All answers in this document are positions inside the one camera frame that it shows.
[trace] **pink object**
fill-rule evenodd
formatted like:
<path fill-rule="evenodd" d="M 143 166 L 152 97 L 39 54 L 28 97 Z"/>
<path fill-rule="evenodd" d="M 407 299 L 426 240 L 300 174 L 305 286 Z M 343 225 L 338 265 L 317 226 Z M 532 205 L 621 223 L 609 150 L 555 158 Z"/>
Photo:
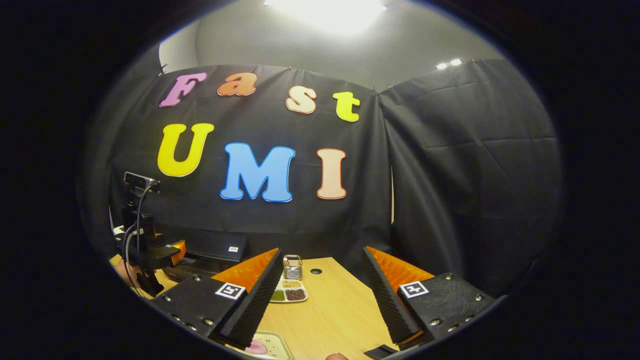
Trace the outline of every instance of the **pink object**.
<path fill-rule="evenodd" d="M 251 345 L 248 348 L 245 348 L 244 351 L 249 354 L 262 355 L 267 353 L 267 347 L 258 340 L 253 339 L 251 340 Z"/>
<path fill-rule="evenodd" d="M 182 93 L 182 96 L 186 96 L 191 92 L 197 81 L 202 81 L 206 78 L 206 72 L 178 76 L 177 78 L 175 78 L 175 85 L 169 92 L 169 95 L 167 95 L 166 99 L 160 103 L 160 107 L 164 108 L 167 106 L 178 105 L 178 103 L 180 103 L 180 93 Z"/>

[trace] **letter m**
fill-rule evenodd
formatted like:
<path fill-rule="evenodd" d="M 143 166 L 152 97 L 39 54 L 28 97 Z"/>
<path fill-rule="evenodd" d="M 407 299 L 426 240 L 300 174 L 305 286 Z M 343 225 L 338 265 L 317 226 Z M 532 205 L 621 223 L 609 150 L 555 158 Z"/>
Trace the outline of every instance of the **letter m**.
<path fill-rule="evenodd" d="M 232 142 L 225 146 L 229 154 L 227 170 L 227 185 L 220 196 L 223 199 L 240 200 L 244 193 L 240 190 L 240 179 L 251 199 L 258 196 L 258 192 L 267 181 L 267 190 L 262 198 L 272 202 L 291 201 L 293 195 L 289 192 L 289 164 L 296 155 L 293 149 L 276 146 L 260 166 L 255 161 L 251 147 L 245 143 Z"/>

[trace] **ceiling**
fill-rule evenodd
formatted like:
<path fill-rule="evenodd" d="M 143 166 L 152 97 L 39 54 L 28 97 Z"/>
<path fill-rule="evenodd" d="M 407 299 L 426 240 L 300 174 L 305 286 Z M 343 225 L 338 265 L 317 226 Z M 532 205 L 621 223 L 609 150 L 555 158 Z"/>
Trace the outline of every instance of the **ceiling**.
<path fill-rule="evenodd" d="M 264 0 L 238 0 L 167 38 L 160 61 L 165 72 L 219 64 L 291 66 L 379 90 L 446 71 L 435 67 L 455 58 L 504 58 L 436 8 L 407 0 L 380 3 L 387 9 L 367 29 L 336 33 L 264 6 Z"/>

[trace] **table surface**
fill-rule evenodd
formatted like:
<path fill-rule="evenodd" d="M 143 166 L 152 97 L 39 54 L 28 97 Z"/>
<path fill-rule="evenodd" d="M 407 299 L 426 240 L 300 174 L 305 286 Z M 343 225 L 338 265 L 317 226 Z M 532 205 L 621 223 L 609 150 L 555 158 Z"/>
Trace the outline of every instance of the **table surface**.
<path fill-rule="evenodd" d="M 312 274 L 313 268 L 323 272 Z M 364 352 L 382 344 L 398 350 L 391 342 L 373 292 L 365 284 L 333 258 L 303 259 L 303 271 L 301 281 L 308 299 L 270 302 L 258 330 L 281 335 L 297 360 L 324 360 L 336 352 L 349 360 L 369 359 Z M 161 270 L 156 277 L 165 291 L 177 284 Z"/>

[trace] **yellow letter u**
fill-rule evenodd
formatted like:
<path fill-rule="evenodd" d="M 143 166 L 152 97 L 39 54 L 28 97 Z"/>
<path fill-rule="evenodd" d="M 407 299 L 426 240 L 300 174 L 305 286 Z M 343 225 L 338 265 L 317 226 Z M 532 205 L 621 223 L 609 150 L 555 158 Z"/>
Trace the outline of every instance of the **yellow letter u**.
<path fill-rule="evenodd" d="M 158 168 L 164 175 L 182 177 L 192 173 L 200 163 L 204 140 L 207 134 L 213 131 L 213 125 L 202 123 L 191 126 L 193 131 L 193 141 L 189 150 L 189 156 L 184 161 L 175 161 L 173 153 L 178 144 L 178 138 L 187 127 L 183 124 L 170 124 L 164 127 L 164 137 L 158 151 Z"/>

